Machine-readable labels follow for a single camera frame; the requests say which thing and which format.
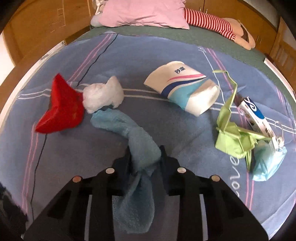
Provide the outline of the light blue cloth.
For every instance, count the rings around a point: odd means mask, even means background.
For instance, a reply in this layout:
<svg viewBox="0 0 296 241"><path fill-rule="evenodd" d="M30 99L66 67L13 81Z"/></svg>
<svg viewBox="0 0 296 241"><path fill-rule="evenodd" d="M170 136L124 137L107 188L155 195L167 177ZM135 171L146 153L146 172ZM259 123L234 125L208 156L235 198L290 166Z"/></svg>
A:
<svg viewBox="0 0 296 241"><path fill-rule="evenodd" d="M113 199L113 217L127 233L148 232L155 211L151 176L161 158L158 145L142 127L117 109L98 110L93 113L91 123L128 139L132 179L125 195Z"/></svg>

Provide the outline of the lime green paper bag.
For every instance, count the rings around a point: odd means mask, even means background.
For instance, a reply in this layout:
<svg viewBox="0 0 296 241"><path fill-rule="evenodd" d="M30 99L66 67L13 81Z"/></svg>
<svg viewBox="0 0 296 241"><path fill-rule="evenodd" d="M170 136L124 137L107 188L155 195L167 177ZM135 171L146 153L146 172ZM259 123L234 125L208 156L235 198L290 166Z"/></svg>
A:
<svg viewBox="0 0 296 241"><path fill-rule="evenodd" d="M252 150L258 144L258 141L270 141L271 138L264 136L231 122L231 106L234 102L237 92L237 83L227 75L229 82L233 87L233 93L220 109L217 118L218 137L215 148L238 159L244 158L247 170L251 168Z"/></svg>

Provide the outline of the white crumpled tissue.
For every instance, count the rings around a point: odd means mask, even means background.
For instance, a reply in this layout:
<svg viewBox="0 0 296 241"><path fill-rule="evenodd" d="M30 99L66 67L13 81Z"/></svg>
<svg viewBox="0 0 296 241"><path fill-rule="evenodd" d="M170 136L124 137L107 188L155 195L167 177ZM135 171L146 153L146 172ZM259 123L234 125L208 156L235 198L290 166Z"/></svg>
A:
<svg viewBox="0 0 296 241"><path fill-rule="evenodd" d="M90 114L105 106L117 108L124 100L123 88L116 76L112 76L106 83L94 83L83 90L83 106Z"/></svg>

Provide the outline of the white blue paper cup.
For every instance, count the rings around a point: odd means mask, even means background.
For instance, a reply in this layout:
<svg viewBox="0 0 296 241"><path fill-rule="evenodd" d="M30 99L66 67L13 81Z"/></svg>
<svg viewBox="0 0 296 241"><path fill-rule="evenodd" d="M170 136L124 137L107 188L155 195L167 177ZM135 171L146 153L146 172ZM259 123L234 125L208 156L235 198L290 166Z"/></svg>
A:
<svg viewBox="0 0 296 241"><path fill-rule="evenodd" d="M181 61L160 66L146 78L144 85L196 117L207 111L220 94L217 84Z"/></svg>

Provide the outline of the red snack wrapper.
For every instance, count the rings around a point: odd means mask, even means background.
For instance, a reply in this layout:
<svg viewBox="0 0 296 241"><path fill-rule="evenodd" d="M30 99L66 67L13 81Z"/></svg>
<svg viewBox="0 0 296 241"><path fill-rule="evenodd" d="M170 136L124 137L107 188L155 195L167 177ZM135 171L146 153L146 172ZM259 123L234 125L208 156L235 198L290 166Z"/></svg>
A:
<svg viewBox="0 0 296 241"><path fill-rule="evenodd" d="M57 74L52 83L50 106L36 125L38 133L53 133L78 126L84 119L83 95Z"/></svg>

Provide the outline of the blue striped blanket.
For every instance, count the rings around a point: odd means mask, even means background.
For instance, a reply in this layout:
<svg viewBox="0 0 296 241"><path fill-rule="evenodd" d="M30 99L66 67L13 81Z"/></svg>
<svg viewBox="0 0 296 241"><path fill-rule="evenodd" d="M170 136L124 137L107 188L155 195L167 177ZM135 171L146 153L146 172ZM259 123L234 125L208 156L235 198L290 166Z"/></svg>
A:
<svg viewBox="0 0 296 241"><path fill-rule="evenodd" d="M221 88L209 110L195 117L146 87L148 75L171 61L181 61ZM295 104L266 65L253 67L206 47L148 36L103 33L75 42L51 57L17 95L1 132L1 184L33 221L75 175L91 177L125 152L127 140L95 128L85 114L77 127L35 132L49 108L52 82L61 74L83 90L118 78L125 92L119 110L141 126L158 145L197 175L218 174L273 237L295 203ZM219 110L233 92L250 97L274 132L285 139L287 155L265 182L248 174L244 159L215 148Z"/></svg>

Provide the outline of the white blue toothpaste box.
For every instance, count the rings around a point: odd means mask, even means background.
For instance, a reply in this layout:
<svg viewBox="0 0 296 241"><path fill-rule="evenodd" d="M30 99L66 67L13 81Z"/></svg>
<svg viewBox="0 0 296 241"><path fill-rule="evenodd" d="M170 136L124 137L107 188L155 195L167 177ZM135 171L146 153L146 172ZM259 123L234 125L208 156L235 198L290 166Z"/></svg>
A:
<svg viewBox="0 0 296 241"><path fill-rule="evenodd" d="M256 104L251 100L250 97L245 97L240 102L238 108L246 117L246 120L255 132L258 132L265 137L271 138L272 146L275 151L277 151L279 148L283 148L283 137L277 136L274 133L266 117L262 114L260 109L256 106Z"/></svg>

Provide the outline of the light blue plastic wrapper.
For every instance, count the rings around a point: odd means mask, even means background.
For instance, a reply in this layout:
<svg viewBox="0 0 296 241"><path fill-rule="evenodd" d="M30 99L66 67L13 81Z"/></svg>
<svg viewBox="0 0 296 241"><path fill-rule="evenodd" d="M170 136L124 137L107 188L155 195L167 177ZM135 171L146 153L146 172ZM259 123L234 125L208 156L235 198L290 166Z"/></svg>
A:
<svg viewBox="0 0 296 241"><path fill-rule="evenodd" d="M255 163L251 168L252 180L256 182L269 180L279 169L286 154L285 146L275 151L271 142L259 141L253 149Z"/></svg>

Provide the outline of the green bed mat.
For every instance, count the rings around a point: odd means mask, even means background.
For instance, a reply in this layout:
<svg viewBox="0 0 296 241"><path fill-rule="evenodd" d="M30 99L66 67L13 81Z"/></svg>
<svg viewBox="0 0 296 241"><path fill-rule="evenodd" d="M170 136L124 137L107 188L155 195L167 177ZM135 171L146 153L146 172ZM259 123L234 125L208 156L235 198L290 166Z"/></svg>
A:
<svg viewBox="0 0 296 241"><path fill-rule="evenodd" d="M109 27L91 27L90 31L84 33L76 41L87 40L96 37L104 32L112 31L120 35L127 36L155 36L175 40L187 44L196 46L202 46L205 48L211 48L215 52L225 53L234 59L237 59L245 64L254 66L262 73L264 73L279 89L279 91L285 96L285 99L290 104L293 113L295 113L295 101L287 88L281 82L281 80L272 72L272 70L264 64L267 54L263 54L257 49L250 51L245 50L239 45L224 38L218 33L211 32L205 29L191 27L189 30L173 29L173 28L159 28L150 26L121 26L116 28Z"/></svg>

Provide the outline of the red striped plush doll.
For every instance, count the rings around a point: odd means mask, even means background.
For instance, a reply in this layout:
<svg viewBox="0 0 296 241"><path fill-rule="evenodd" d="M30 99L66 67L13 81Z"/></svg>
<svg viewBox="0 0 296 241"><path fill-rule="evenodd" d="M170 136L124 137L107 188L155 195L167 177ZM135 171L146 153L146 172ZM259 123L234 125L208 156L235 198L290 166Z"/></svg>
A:
<svg viewBox="0 0 296 241"><path fill-rule="evenodd" d="M220 18L188 8L184 9L184 17L191 26L219 33L247 50L255 48L254 38L239 20Z"/></svg>

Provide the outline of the pink pillow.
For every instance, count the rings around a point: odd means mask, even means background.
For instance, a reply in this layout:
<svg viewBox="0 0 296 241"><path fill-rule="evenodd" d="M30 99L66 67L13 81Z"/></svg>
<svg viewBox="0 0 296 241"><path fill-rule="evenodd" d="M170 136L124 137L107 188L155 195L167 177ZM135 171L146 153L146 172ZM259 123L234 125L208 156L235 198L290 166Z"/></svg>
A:
<svg viewBox="0 0 296 241"><path fill-rule="evenodd" d="M184 1L100 1L92 27L152 26L189 29Z"/></svg>

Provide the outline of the wooden bed frame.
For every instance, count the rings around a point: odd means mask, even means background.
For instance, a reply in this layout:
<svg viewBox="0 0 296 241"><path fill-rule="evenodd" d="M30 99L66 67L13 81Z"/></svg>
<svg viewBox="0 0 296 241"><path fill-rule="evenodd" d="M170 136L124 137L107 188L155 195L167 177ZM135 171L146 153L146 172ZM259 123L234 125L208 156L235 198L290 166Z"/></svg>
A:
<svg viewBox="0 0 296 241"><path fill-rule="evenodd" d="M13 70L1 84L1 107L29 69L62 41L73 42L90 29L91 0L24 1L4 28Z"/></svg>

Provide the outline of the wooden wall cabinet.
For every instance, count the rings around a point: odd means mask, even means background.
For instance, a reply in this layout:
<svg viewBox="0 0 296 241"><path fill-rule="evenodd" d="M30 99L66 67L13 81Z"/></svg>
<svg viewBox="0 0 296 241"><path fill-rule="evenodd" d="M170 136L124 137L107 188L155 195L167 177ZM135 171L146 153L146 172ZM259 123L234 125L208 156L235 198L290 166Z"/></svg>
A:
<svg viewBox="0 0 296 241"><path fill-rule="evenodd" d="M262 13L250 3L252 1L186 1L189 9L221 18L240 20L255 39L255 48L270 56L285 78L295 78L295 49L284 41L287 29L283 19L275 13L276 24L273 25Z"/></svg>

